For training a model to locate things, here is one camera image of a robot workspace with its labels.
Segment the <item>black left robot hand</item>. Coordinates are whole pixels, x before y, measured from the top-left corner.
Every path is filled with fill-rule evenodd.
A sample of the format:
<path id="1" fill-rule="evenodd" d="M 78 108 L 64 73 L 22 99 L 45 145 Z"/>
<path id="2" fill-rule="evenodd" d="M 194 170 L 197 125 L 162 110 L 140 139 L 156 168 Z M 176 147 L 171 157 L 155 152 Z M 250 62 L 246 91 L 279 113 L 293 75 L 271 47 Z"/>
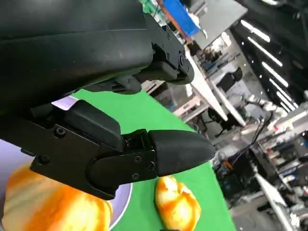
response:
<path id="1" fill-rule="evenodd" d="M 146 80 L 191 83 L 193 68 L 168 26 L 137 0 L 0 3 L 0 137 L 33 156 L 31 170 L 104 200 L 120 185 L 200 166 L 215 147 L 199 133 L 139 129 L 84 100 L 80 89 L 135 94 Z"/>

